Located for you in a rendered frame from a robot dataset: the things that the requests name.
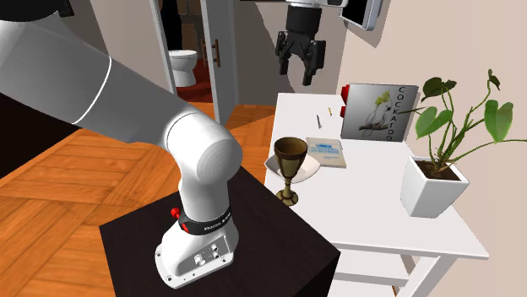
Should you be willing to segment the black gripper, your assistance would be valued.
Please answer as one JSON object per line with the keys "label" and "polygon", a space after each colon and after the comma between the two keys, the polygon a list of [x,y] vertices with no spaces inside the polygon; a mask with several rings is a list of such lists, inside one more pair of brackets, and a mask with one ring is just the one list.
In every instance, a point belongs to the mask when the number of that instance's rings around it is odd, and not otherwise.
{"label": "black gripper", "polygon": [[286,30],[279,31],[275,46],[275,55],[279,58],[279,75],[288,73],[291,49],[305,51],[303,63],[305,71],[302,85],[309,86],[317,70],[324,66],[326,41],[314,40],[318,33],[321,8],[296,7],[289,5],[286,18]]}

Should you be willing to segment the red object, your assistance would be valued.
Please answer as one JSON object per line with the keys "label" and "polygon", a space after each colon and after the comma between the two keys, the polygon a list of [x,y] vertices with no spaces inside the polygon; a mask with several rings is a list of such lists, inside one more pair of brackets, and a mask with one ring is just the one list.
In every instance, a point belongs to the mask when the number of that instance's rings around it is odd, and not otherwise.
{"label": "red object", "polygon": [[349,96],[349,89],[350,89],[350,85],[348,85],[348,84],[341,88],[340,96],[341,96],[341,99],[343,100],[343,103],[344,103],[344,105],[340,109],[340,116],[342,118],[345,117],[345,110],[346,110],[347,100],[348,100],[348,96]]}

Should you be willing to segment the white door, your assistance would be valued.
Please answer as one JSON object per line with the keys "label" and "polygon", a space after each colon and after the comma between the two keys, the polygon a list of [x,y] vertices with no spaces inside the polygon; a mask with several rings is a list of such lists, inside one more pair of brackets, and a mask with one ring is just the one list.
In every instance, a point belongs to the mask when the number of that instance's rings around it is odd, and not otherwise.
{"label": "white door", "polygon": [[215,120],[225,126],[238,104],[233,0],[200,0]]}

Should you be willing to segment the grey cockatoo picture book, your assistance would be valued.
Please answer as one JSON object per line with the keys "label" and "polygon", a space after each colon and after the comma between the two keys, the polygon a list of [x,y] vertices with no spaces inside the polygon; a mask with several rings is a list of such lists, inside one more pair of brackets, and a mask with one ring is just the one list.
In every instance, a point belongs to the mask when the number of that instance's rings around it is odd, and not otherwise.
{"label": "grey cockatoo picture book", "polygon": [[403,142],[416,107],[416,85],[349,84],[340,137],[343,139]]}

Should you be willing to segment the brown goblet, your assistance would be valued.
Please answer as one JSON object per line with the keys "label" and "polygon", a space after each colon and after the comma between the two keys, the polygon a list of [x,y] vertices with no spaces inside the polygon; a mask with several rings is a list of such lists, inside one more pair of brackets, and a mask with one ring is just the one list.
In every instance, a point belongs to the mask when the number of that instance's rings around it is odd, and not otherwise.
{"label": "brown goblet", "polygon": [[307,155],[307,143],[300,138],[280,138],[274,143],[274,153],[280,173],[285,178],[285,187],[279,190],[276,196],[290,207],[298,202],[298,195],[291,190],[291,181]]}

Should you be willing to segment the pale blue book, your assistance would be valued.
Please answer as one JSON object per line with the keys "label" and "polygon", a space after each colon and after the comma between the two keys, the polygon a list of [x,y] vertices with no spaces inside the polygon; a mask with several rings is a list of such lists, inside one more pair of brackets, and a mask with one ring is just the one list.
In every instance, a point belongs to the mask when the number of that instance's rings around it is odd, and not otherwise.
{"label": "pale blue book", "polygon": [[346,168],[343,148],[339,139],[306,138],[307,153],[322,167]]}

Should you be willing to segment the white square dish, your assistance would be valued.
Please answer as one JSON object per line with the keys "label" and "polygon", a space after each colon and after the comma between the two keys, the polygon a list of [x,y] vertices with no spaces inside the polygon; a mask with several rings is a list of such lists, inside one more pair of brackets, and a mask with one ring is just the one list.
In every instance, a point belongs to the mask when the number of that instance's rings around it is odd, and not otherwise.
{"label": "white square dish", "polygon": [[[264,162],[265,167],[270,170],[275,176],[284,180],[284,176],[281,174],[278,162],[273,154]],[[320,163],[310,155],[307,155],[302,163],[301,168],[297,171],[296,175],[292,178],[291,183],[302,182],[311,176],[313,176],[320,168]]]}

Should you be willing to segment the white toilet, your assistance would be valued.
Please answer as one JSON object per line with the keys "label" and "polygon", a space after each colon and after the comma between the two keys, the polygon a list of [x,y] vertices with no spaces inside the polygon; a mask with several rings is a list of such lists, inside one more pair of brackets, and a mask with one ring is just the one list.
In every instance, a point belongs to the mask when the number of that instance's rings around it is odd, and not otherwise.
{"label": "white toilet", "polygon": [[193,73],[198,60],[198,53],[193,50],[169,51],[171,69],[177,87],[189,87],[196,84]]}

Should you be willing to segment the white table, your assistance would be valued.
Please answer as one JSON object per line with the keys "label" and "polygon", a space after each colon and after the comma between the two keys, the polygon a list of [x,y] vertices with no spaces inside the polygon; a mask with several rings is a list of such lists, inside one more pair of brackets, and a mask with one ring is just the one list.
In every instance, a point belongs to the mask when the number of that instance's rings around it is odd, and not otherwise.
{"label": "white table", "polygon": [[457,259],[488,259],[454,207],[435,219],[407,214],[405,143],[341,143],[344,169],[322,167],[291,187],[293,211],[340,252],[328,297],[427,297]]}

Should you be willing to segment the green plant in white pot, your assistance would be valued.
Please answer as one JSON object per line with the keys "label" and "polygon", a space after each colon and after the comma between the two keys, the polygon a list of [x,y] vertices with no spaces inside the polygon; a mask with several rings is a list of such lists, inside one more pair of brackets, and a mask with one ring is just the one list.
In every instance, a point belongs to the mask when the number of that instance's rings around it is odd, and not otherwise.
{"label": "green plant in white pot", "polygon": [[[435,219],[442,214],[470,184],[455,167],[456,162],[478,149],[509,141],[507,135],[513,122],[513,103],[500,105],[490,98],[492,88],[500,88],[500,81],[493,71],[487,72],[486,97],[469,109],[459,127],[454,124],[454,101],[450,93],[456,84],[439,77],[428,79],[422,88],[424,98],[439,96],[444,110],[439,111],[435,106],[412,110],[418,115],[416,137],[427,138],[428,156],[410,157],[405,167],[400,201],[411,217]],[[467,132],[482,123],[492,140],[456,156],[454,152]]]}

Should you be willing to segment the dark robot stand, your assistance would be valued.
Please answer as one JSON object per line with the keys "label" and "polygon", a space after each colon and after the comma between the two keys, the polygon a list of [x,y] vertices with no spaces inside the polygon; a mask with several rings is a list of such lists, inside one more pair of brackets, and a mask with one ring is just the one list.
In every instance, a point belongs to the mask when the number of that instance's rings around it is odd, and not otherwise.
{"label": "dark robot stand", "polygon": [[240,169],[228,182],[239,232],[234,261],[180,289],[155,267],[155,248],[182,205],[174,192],[100,226],[116,297],[327,297],[340,252]]}

